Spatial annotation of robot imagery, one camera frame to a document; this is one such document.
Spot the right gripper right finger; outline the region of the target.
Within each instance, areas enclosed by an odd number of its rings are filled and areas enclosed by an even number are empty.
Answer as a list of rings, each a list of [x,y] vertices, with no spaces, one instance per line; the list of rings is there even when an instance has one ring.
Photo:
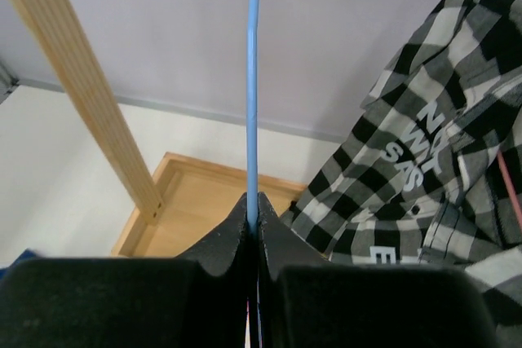
[[[461,271],[328,262],[258,197],[263,347],[496,347],[492,317]]]

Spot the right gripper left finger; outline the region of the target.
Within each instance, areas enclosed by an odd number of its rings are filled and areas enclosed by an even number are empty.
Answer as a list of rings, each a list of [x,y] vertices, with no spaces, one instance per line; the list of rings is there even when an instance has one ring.
[[[1,280],[4,347],[242,347],[246,199],[167,258],[31,258]]]

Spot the light blue wire hanger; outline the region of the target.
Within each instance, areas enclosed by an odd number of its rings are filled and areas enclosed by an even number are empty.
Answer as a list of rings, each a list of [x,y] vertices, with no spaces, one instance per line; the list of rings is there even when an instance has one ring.
[[[258,22],[259,0],[248,1],[246,28],[246,219],[250,234],[258,231]]]

